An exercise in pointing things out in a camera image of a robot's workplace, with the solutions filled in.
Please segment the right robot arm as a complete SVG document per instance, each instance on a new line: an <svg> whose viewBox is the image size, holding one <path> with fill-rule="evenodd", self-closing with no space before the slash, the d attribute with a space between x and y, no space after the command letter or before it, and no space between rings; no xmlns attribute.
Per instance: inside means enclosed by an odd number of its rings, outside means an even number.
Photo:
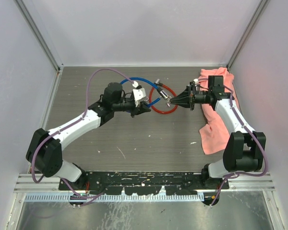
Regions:
<svg viewBox="0 0 288 230"><path fill-rule="evenodd" d="M223 158L205 165L201 171L203 187L211 189L218 180L234 179L240 175L266 175L268 162L264 151L265 134L255 131L244 119L234 100L233 90L224 84L223 76L210 75L207 81L206 91L200 89L201 79L196 79L169 101L190 110L194 109L195 104L210 105L220 116L229 133Z"/></svg>

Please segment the blue cable lock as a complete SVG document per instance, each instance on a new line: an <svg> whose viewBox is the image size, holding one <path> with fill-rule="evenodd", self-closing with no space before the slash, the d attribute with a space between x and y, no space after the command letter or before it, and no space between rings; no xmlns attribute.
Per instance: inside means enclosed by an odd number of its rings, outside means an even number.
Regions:
<svg viewBox="0 0 288 230"><path fill-rule="evenodd" d="M158 92L158 94L159 94L160 96L162 96L162 98L163 98L164 100L166 100L166 101L168 100L168 94L165 93L163 89L161 89L161 88L159 88L158 86L156 86L156 85L154 84L154 82L151 82L150 80L147 80L147 79L144 79L144 78L141 78L141 77L131 77L130 80L136 81L136 82L138 82L138 83L146 83L146 84L150 85L151 88L154 87L154 88L156 89L156 91Z"/></svg>

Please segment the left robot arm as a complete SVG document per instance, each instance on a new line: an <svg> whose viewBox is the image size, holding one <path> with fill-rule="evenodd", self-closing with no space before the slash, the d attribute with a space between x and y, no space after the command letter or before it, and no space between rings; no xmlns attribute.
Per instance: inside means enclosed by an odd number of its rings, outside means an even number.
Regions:
<svg viewBox="0 0 288 230"><path fill-rule="evenodd" d="M135 84L131 93L125 93L120 83L112 82L99 100L76 118L50 130L36 130L26 154L34 182L41 182L35 176L35 171L39 171L42 177L56 176L76 190L83 189L88 182L86 172L76 164L65 161L63 150L85 133L111 120L116 112L128 112L131 117L150 112L145 98L145 89L139 84Z"/></svg>

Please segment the red cable lock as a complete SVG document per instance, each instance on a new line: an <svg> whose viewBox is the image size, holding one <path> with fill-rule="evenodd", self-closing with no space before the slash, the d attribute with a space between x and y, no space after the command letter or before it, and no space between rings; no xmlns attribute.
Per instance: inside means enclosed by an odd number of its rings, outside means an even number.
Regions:
<svg viewBox="0 0 288 230"><path fill-rule="evenodd" d="M168 94L168 100L164 101L162 96L160 96L156 89L152 87L148 96L148 101L151 105L151 109L161 115L169 115L175 112L178 106L172 104L171 106L167 106L166 102L168 102L170 98L177 96L177 94L169 86L162 83L160 79L156 79L154 84L159 88L163 89L164 92Z"/></svg>

